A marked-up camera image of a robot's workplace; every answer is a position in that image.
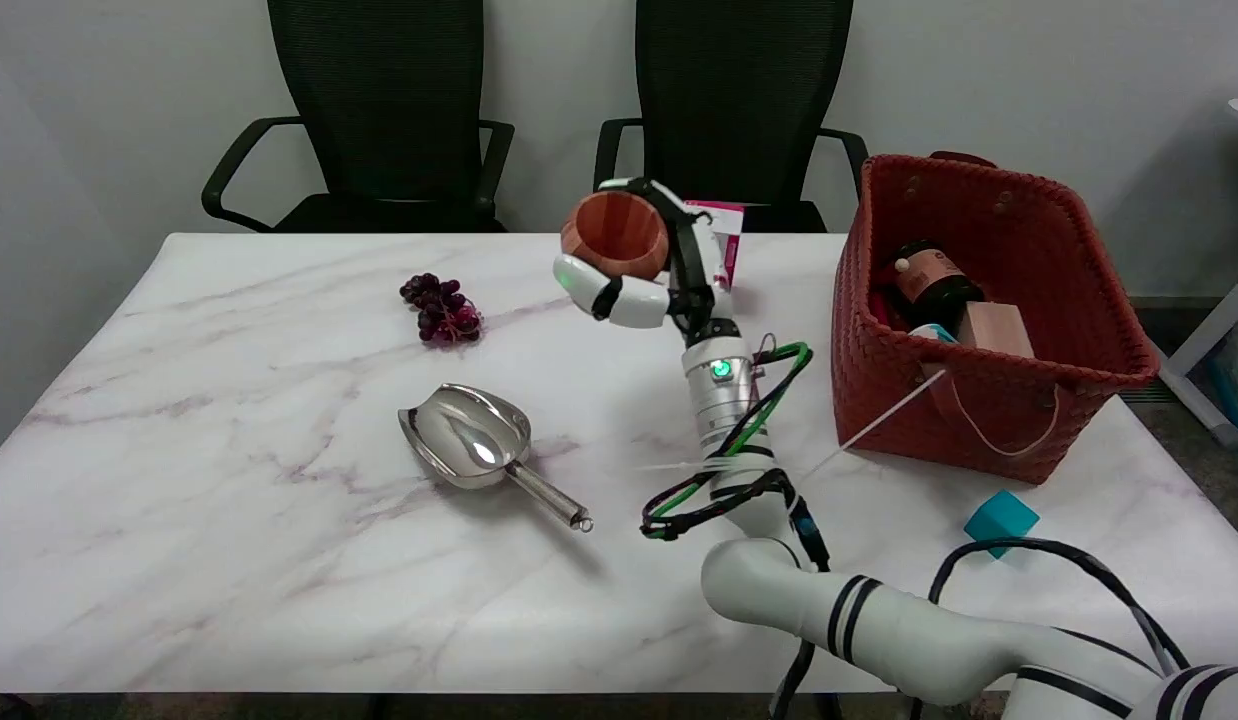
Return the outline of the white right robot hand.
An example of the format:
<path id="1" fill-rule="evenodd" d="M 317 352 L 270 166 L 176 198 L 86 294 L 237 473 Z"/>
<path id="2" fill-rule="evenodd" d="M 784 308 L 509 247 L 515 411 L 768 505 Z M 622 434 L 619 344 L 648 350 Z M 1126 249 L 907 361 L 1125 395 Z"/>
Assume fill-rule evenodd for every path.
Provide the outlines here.
<path id="1" fill-rule="evenodd" d="M 655 179 L 605 179 L 561 228 L 553 280 L 597 322 L 654 329 L 671 319 L 693 345 L 734 315 L 714 220 Z"/>

